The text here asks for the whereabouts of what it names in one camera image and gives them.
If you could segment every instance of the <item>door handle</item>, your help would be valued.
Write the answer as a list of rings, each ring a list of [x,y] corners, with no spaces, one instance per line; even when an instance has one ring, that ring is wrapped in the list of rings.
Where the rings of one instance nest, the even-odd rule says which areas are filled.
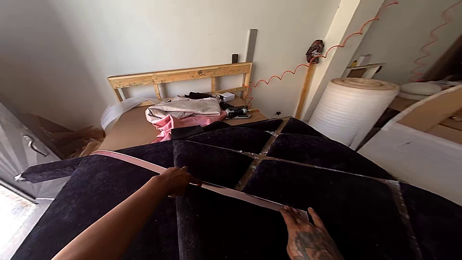
[[[34,150],[36,153],[39,153],[39,154],[43,155],[44,157],[47,157],[48,154],[39,151],[39,150],[35,147],[35,145],[34,145],[35,140],[34,140],[31,136],[29,136],[29,135],[27,135],[27,134],[23,134],[23,138],[26,139],[27,141],[29,141],[29,143],[27,144],[27,146],[29,146],[32,150]]]

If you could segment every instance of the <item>human hand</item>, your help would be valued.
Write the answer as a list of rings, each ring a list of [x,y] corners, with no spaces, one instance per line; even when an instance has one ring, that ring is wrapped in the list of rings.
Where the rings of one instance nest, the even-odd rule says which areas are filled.
[[[285,206],[280,212],[287,224],[287,253],[292,260],[343,260],[314,209],[308,208],[314,225],[291,207]]]
[[[165,193],[172,198],[182,195],[186,191],[186,187],[189,183],[197,186],[202,185],[202,181],[194,178],[188,173],[187,167],[170,167],[164,173],[154,178],[158,178],[162,181]]]

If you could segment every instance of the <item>white foam sheet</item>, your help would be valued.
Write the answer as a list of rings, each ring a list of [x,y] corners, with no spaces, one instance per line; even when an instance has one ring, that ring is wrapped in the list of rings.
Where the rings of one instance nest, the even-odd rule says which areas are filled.
[[[379,80],[332,80],[308,124],[330,139],[356,149],[398,91],[397,85]]]
[[[358,152],[398,179],[462,205],[462,145],[391,122]]]

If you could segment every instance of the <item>pink fabric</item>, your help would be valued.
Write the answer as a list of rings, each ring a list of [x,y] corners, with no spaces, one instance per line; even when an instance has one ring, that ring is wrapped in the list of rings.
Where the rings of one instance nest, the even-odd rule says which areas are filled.
[[[225,117],[226,117],[225,111],[221,111],[219,116],[212,116],[212,117],[197,115],[197,116],[190,116],[190,117],[178,119],[172,115],[167,115],[164,118],[154,121],[152,123],[158,130],[161,130],[161,132],[157,136],[157,138],[151,143],[170,140],[171,131],[173,128],[193,126],[193,125],[206,126],[215,121],[221,121]]]

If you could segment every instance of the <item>tattooed hand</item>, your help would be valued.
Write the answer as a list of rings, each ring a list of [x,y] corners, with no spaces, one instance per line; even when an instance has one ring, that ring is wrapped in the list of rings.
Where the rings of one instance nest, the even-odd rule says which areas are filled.
[[[314,209],[308,208],[314,225],[291,207],[280,210],[289,231],[287,253],[292,260],[343,260]]]

